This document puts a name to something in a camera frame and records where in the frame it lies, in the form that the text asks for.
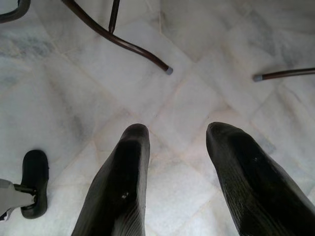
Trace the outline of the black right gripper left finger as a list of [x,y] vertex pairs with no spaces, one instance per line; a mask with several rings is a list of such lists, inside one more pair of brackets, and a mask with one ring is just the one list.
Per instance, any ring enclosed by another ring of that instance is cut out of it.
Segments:
[[94,177],[73,229],[74,236],[144,236],[149,131],[126,128]]

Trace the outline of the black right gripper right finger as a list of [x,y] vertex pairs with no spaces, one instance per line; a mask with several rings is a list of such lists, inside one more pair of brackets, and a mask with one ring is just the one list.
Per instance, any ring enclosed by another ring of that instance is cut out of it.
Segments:
[[314,235],[314,205],[251,135],[212,122],[206,147],[239,235]]

